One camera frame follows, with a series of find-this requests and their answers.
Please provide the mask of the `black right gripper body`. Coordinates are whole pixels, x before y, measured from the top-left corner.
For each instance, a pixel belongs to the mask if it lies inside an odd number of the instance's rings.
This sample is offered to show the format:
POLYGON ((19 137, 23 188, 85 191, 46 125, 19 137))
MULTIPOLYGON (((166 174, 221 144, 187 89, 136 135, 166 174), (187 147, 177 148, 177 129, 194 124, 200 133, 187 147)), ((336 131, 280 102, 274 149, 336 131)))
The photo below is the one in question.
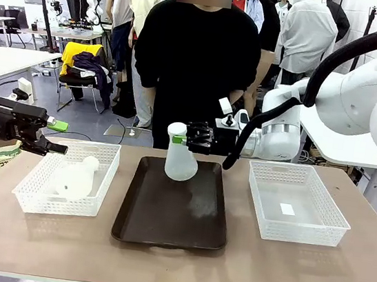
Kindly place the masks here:
POLYGON ((227 156, 232 153, 238 138, 239 130, 227 128, 214 128, 210 154, 227 156))

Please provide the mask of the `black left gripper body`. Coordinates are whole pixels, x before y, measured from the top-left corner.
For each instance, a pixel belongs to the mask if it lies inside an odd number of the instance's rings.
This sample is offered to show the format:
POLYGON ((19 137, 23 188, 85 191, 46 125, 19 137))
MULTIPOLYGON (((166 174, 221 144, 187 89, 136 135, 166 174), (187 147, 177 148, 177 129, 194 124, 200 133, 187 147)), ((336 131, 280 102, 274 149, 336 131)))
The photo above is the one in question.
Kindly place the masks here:
POLYGON ((41 129, 48 124, 45 108, 0 97, 0 139, 45 145, 41 129))

